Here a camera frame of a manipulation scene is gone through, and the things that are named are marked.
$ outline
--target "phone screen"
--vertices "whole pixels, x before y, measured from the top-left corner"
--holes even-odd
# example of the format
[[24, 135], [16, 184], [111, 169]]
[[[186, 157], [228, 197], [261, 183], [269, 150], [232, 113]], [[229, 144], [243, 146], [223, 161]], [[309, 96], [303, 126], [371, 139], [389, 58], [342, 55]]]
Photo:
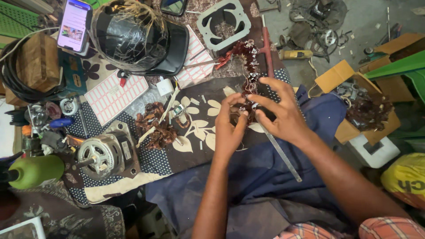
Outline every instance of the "phone screen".
[[173, 15], [181, 15], [186, 0], [162, 0], [161, 10]]
[[85, 22], [90, 5], [77, 0], [68, 0], [63, 13], [57, 44], [61, 47], [72, 47], [81, 52], [85, 37]]

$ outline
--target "person's left hand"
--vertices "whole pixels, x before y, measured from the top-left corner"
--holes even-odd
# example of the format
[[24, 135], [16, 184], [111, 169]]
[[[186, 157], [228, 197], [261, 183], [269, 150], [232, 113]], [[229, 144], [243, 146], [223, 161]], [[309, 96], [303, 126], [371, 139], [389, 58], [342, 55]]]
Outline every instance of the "person's left hand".
[[228, 162], [232, 154], [242, 142], [248, 121], [248, 112], [239, 116], [238, 124], [230, 123], [230, 107], [237, 103], [245, 103], [240, 93], [229, 95], [221, 102], [220, 113], [215, 119], [215, 153], [214, 160]]

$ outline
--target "plaid shirt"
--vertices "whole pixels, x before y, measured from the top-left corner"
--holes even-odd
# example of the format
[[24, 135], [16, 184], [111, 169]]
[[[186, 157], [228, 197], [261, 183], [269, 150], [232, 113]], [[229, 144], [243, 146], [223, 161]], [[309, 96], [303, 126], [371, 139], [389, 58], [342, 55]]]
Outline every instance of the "plaid shirt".
[[[424, 239], [425, 231], [412, 220], [401, 217], [377, 217], [364, 221], [360, 239]], [[341, 239], [353, 238], [336, 231], [328, 232], [314, 223], [291, 225], [274, 239]]]

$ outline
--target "red pipe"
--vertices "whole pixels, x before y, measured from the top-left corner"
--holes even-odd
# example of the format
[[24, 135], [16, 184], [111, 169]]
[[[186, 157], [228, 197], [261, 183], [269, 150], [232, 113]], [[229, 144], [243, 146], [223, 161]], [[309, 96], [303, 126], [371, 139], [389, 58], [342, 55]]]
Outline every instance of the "red pipe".
[[264, 25], [263, 26], [263, 48], [260, 49], [260, 53], [264, 53], [266, 55], [266, 63], [267, 63], [267, 74], [269, 77], [274, 78], [273, 74], [273, 61], [272, 61], [272, 53], [270, 51], [270, 40], [269, 40], [269, 30]]

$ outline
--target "green spray bottle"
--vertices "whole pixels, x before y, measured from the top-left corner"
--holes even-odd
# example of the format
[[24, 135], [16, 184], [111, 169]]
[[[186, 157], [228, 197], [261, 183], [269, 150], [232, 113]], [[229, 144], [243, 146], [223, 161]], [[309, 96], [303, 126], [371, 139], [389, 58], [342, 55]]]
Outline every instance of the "green spray bottle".
[[[10, 163], [21, 155], [22, 152], [19, 152], [9, 159], [2, 160], [2, 168], [5, 168], [5, 163]], [[62, 160], [55, 155], [21, 158], [7, 170], [2, 170], [0, 181], [9, 182], [17, 189], [35, 188], [56, 182], [64, 170]]]

